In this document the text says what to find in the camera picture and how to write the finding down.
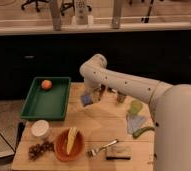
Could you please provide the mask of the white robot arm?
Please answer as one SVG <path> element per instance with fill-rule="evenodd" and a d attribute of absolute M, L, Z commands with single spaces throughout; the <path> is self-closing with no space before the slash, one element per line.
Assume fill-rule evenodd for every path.
<path fill-rule="evenodd" d="M 101 54 L 80 66 L 86 91 L 105 85 L 149 107 L 155 126 L 153 171 L 191 171 L 191 85 L 123 74 L 106 68 Z"/>

